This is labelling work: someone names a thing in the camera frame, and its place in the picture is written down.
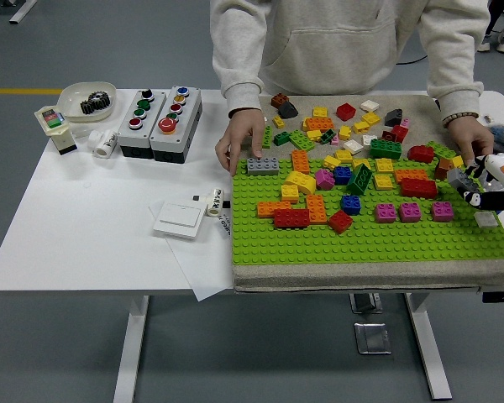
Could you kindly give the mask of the person's right hand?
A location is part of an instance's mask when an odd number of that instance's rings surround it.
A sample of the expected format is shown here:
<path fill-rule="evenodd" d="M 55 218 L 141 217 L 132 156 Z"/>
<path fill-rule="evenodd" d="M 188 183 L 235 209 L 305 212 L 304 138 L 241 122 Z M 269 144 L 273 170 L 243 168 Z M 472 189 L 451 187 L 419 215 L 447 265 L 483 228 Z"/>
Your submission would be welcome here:
<path fill-rule="evenodd" d="M 252 155 L 262 158 L 262 144 L 265 131 L 264 115 L 259 109 L 243 109 L 234 112 L 223 137 L 215 145 L 215 153 L 220 165 L 234 176 L 239 162 L 241 146 L 251 137 Z"/>

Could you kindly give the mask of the person's left hand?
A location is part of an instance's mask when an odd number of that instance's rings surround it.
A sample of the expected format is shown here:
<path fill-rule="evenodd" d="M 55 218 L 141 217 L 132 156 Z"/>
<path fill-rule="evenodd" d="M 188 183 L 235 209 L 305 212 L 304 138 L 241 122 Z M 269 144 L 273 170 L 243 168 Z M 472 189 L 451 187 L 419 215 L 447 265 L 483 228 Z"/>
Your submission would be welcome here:
<path fill-rule="evenodd" d="M 452 140 L 459 146 L 466 166 L 471 165 L 476 156 L 493 153 L 493 134 L 475 117 L 456 118 L 448 124 L 447 130 Z"/>

